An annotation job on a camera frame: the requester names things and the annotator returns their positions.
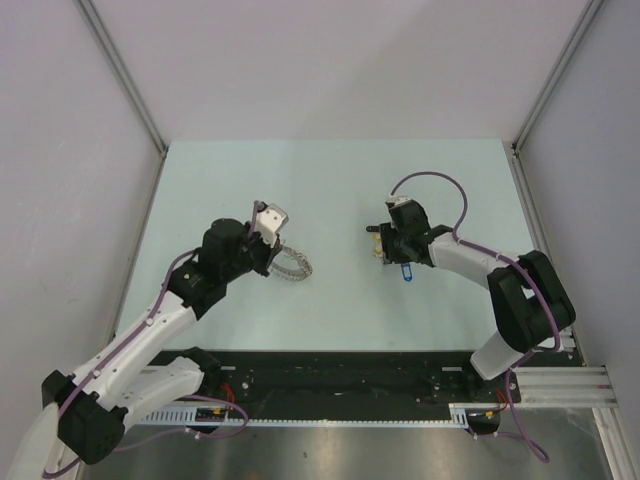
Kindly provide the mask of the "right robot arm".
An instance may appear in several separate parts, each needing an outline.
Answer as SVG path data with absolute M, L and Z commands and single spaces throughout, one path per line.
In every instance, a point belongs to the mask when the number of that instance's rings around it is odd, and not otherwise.
M 497 377 L 576 320 L 576 311 L 546 254 L 496 252 L 461 238 L 455 227 L 430 224 L 424 208 L 406 197 L 386 202 L 390 220 L 370 225 L 377 256 L 385 265 L 419 264 L 462 276 L 489 292 L 496 332 L 470 357 L 461 376 L 463 393 L 484 401 L 497 389 Z

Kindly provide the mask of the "blue key tag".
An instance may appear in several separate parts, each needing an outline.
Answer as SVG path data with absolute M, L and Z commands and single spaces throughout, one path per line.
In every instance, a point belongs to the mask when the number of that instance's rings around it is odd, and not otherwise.
M 402 277 L 406 282 L 411 282 L 413 280 L 413 272 L 412 267 L 409 263 L 403 263 L 401 265 Z

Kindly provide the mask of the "metal disc with keyrings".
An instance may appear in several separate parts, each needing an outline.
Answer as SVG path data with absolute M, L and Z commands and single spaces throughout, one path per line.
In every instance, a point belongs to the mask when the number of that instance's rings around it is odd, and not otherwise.
M 302 282 L 314 272 L 307 256 L 300 250 L 283 245 L 269 267 L 269 272 L 289 282 Z

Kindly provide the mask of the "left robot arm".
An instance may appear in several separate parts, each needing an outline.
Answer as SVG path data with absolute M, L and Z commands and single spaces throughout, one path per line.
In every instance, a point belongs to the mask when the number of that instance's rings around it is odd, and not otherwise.
M 268 276 L 287 221 L 275 205 L 247 223 L 215 220 L 199 247 L 172 261 L 156 299 L 133 325 L 72 373 L 55 370 L 45 378 L 43 403 L 58 406 L 57 437 L 79 461 L 93 465 L 110 455 L 136 413 L 191 394 L 207 400 L 219 392 L 220 374 L 184 357 L 176 372 L 164 369 L 151 389 L 137 393 L 132 383 L 169 340 L 225 297 L 231 282 L 250 272 Z

